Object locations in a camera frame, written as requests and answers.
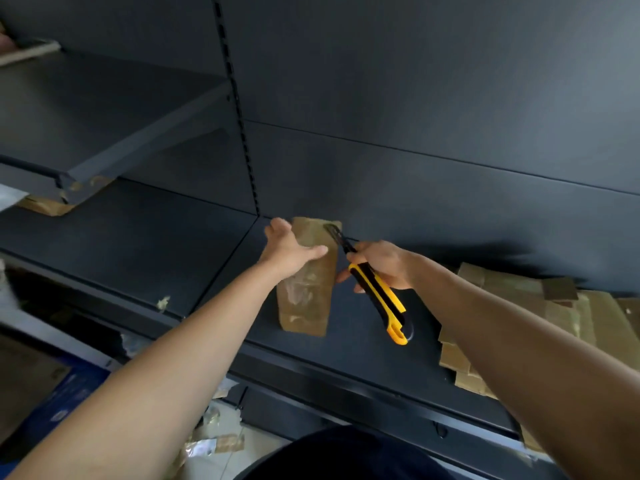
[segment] gray metal panel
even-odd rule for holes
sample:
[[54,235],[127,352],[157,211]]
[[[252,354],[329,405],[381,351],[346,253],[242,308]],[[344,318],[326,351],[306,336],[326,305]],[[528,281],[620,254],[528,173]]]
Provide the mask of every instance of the gray metal panel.
[[188,315],[255,217],[118,180],[63,217],[0,213],[0,253]]
[[57,198],[60,194],[60,189],[56,186],[55,177],[34,173],[30,170],[16,168],[3,163],[0,163],[0,184],[50,198]]
[[[266,243],[263,229],[267,224],[264,218],[254,224],[204,300],[257,261]],[[346,264],[341,256],[339,267]],[[399,293],[415,324],[414,338],[402,347],[389,339],[370,300],[352,293],[352,288],[353,283],[349,282],[333,290],[332,313],[324,338],[283,331],[278,323],[275,293],[271,293],[247,341],[484,423],[504,434],[517,435],[513,420],[500,403],[456,387],[451,371],[438,365],[440,325],[415,293]]]
[[96,55],[14,64],[0,72],[0,155],[85,181],[229,90],[214,75]]
[[268,216],[338,219],[444,262],[640,292],[640,198],[247,123]]
[[[286,394],[284,401],[289,401],[289,397],[299,399],[300,407],[316,407],[319,413],[334,415],[336,421],[347,421],[394,436],[427,450],[441,460],[483,476],[522,480],[565,478],[552,463],[535,462],[532,468],[532,461],[521,453],[491,444],[468,433],[442,426],[437,429],[433,421],[324,382],[252,360],[242,354],[236,357],[230,371],[256,378],[261,385],[275,392],[282,391]],[[249,387],[249,391],[253,392],[252,386]],[[444,437],[440,436],[438,431],[443,433]]]
[[245,424],[290,441],[338,426],[252,387],[244,394],[241,408],[240,416]]
[[18,36],[225,75],[211,0],[0,0],[0,13]]
[[640,193],[640,0],[222,8],[248,120]]
[[238,131],[216,131],[151,155],[125,178],[255,213]]

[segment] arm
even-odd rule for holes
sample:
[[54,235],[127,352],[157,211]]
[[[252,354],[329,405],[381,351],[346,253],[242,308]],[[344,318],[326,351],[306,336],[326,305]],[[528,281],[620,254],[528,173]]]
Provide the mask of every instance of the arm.
[[23,479],[158,479],[206,409],[268,293],[325,246],[299,246],[274,219],[260,261],[158,339],[14,470]]
[[[418,293],[493,393],[572,478],[640,477],[640,374],[423,256],[389,242],[356,249],[350,261],[369,261],[389,285]],[[347,277],[343,271],[337,280]]]

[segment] box cutter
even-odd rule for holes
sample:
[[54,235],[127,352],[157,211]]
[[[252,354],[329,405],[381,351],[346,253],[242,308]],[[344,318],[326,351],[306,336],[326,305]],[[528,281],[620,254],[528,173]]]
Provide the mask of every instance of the box cutter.
[[[337,226],[325,224],[324,228],[345,253],[357,253],[357,250],[344,238]],[[373,271],[369,263],[350,264],[349,272],[371,298],[391,339],[398,345],[407,345],[409,340],[413,338],[413,323],[396,294]]]

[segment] metal shelf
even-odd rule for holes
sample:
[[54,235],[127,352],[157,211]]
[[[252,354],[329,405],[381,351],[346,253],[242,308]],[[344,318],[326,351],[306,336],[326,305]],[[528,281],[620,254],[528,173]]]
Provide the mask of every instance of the metal shelf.
[[[262,218],[254,224],[201,303],[258,258],[267,223]],[[346,266],[343,257],[341,266]],[[351,284],[345,283],[333,291],[324,338],[283,331],[272,293],[241,352],[510,448],[522,447],[515,421],[498,401],[454,385],[452,372],[438,365],[439,323],[415,293],[401,292],[400,296],[416,329],[407,346],[397,346],[388,338],[370,301],[352,293]]]
[[[254,220],[117,180],[66,216],[0,213],[0,256],[171,327],[191,313]],[[161,314],[156,304],[165,296]]]
[[[229,374],[242,381],[251,382],[263,393],[275,395],[285,403],[297,405],[316,415],[320,414],[334,423],[356,424],[393,436],[427,450],[438,460],[480,476],[531,480],[564,479],[552,463],[534,461],[521,452],[509,451],[474,435],[416,417],[411,412],[243,354],[236,357]],[[295,425],[281,428],[293,429]]]
[[73,52],[0,70],[0,183],[87,199],[152,153],[235,132],[227,79]]

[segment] tiled floor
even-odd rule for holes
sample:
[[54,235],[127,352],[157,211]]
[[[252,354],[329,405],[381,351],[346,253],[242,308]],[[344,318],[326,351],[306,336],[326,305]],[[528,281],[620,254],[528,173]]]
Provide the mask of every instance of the tiled floor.
[[210,456],[189,458],[178,478],[180,480],[232,480],[254,461],[284,446],[288,441],[240,425],[240,411],[218,403],[220,421],[198,430],[195,439],[219,435],[244,435],[244,450],[233,453],[215,453]]

